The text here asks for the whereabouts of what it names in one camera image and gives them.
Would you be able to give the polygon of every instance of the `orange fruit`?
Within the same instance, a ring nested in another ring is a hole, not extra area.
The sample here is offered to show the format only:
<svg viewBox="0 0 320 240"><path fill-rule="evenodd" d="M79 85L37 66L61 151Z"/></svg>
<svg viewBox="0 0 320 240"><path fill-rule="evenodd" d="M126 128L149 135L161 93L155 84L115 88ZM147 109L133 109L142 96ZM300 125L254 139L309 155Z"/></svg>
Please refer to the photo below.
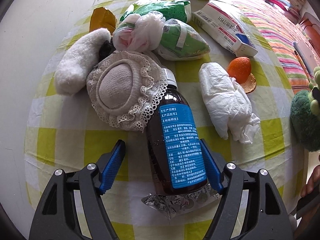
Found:
<svg viewBox="0 0 320 240"><path fill-rule="evenodd" d="M251 73L251 62L247 57L237 57L230 62L227 72L234 77L239 84L247 81Z"/></svg>

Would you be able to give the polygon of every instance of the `yellow paper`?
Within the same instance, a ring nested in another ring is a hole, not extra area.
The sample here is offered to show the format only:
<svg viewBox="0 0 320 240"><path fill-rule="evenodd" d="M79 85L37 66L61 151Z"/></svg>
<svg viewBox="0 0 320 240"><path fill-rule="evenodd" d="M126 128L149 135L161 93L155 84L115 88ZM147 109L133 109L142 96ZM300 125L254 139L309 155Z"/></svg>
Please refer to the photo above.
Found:
<svg viewBox="0 0 320 240"><path fill-rule="evenodd" d="M106 28L112 34L116 29L116 17L108 9L99 7L93 10L89 32L97 30L99 28Z"/></svg>

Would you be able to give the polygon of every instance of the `crumpled tissue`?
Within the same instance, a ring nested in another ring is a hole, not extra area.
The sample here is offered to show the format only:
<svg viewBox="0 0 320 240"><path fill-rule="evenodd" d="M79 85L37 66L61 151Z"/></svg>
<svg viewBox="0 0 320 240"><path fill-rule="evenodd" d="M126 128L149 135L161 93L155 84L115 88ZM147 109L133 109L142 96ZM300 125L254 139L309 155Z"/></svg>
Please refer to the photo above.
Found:
<svg viewBox="0 0 320 240"><path fill-rule="evenodd" d="M252 144L260 119L252 113L251 102L236 79L211 62L201 66L199 80L204 104L219 136L228 139L229 127L235 141Z"/></svg>

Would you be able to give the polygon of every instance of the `metal screw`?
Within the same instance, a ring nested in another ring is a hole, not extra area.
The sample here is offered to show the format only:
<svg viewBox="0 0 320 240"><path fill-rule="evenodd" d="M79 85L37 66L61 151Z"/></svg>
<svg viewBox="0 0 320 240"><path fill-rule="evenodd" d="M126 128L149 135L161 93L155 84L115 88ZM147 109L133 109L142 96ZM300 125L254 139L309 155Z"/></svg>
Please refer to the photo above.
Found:
<svg viewBox="0 0 320 240"><path fill-rule="evenodd" d="M236 168L236 165L235 165L234 163L228 163L228 164L227 164L227 168L228 168L229 170L234 170L234 169Z"/></svg>
<svg viewBox="0 0 320 240"><path fill-rule="evenodd" d="M88 166L87 166L87 169L88 170L94 170L96 168L96 165L94 164L94 163L90 163L90 164L88 164Z"/></svg>
<svg viewBox="0 0 320 240"><path fill-rule="evenodd" d="M61 175L62 174L62 170L56 170L55 172L54 172L54 174L56 175L56 176L59 176L59 175Z"/></svg>
<svg viewBox="0 0 320 240"><path fill-rule="evenodd" d="M265 169L261 169L261 170L260 170L260 173L261 173L261 175L263 175L263 176L268 175L268 171L265 170Z"/></svg>

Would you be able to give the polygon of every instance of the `orange coaster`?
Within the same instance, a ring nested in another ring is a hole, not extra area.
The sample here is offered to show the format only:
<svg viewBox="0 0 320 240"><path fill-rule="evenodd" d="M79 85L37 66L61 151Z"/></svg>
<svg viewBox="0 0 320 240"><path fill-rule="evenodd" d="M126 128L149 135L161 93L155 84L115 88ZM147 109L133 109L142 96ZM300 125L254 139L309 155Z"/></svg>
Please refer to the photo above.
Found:
<svg viewBox="0 0 320 240"><path fill-rule="evenodd" d="M244 92L246 94L249 94L252 91L254 91L257 87L256 78L251 73L250 76L248 77L247 81L245 83L241 84L240 86L242 86L242 88L244 89Z"/></svg>

